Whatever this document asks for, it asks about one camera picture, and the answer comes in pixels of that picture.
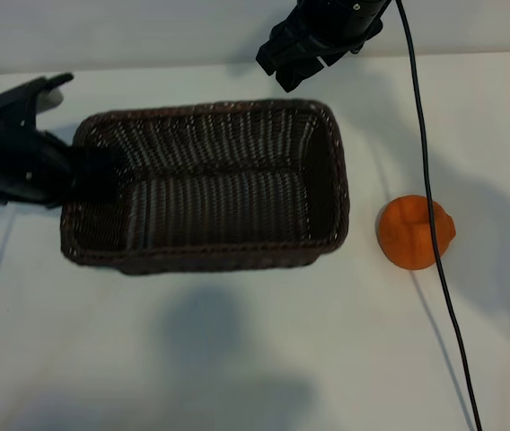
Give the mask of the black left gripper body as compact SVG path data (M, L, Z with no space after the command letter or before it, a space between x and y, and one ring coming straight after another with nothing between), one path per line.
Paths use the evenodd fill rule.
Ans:
M0 122L0 203L58 206L74 180L68 145L25 124Z

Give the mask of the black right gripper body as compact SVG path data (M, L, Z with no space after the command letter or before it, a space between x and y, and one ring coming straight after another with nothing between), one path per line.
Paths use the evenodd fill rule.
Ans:
M299 1L276 25L276 37L304 52L335 53L361 46L379 31L388 1Z

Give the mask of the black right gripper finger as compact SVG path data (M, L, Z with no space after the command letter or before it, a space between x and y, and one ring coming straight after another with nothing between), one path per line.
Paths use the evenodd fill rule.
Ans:
M285 92L296 89L304 80L318 74L324 64L317 56L282 56L276 60L275 79Z
M256 60L267 75L273 75L278 57L318 56L321 47L321 42L310 32L295 33L293 29L282 28L259 48Z

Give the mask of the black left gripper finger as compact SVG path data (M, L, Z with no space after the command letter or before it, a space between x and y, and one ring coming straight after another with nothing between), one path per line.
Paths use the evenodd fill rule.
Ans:
M123 153L108 147L74 147L73 159L82 176L113 176L124 166Z
M118 194L118 182L113 176L96 175L78 180L69 192L69 201L110 203L117 199Z

